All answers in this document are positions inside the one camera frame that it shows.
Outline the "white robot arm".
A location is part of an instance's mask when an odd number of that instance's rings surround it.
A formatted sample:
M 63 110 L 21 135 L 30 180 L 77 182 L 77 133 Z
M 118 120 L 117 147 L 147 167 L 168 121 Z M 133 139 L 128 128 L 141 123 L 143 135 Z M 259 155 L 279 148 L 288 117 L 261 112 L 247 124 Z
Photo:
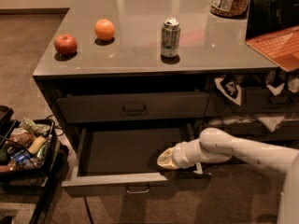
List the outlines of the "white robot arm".
M 217 163 L 236 157 L 262 171 L 284 177 L 277 224 L 299 223 L 299 150 L 234 137 L 206 128 L 199 138 L 165 150 L 157 159 L 164 169 L 187 169 L 200 163 Z

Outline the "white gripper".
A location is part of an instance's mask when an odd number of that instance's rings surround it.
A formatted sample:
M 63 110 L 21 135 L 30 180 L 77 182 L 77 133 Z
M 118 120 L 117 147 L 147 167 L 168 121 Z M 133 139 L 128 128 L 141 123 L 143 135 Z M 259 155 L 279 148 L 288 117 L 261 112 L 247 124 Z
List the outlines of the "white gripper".
M 157 159 L 157 164 L 167 170 L 187 169 L 200 161 L 199 140 L 181 142 L 166 149 Z

